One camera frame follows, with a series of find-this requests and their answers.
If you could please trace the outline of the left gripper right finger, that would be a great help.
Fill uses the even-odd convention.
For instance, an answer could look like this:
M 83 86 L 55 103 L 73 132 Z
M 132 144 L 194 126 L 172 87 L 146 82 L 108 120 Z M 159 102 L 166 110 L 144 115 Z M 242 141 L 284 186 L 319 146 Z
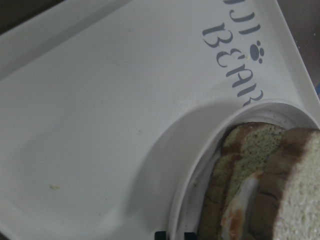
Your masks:
M 184 233 L 184 240 L 197 240 L 197 234 L 195 232 L 185 232 Z

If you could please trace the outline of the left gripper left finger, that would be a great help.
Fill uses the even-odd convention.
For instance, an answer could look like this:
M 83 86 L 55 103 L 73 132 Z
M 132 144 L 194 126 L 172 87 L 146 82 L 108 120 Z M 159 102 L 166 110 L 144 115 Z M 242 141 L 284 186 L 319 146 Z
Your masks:
M 167 240 L 167 232 L 166 231 L 156 231 L 154 233 L 154 240 Z

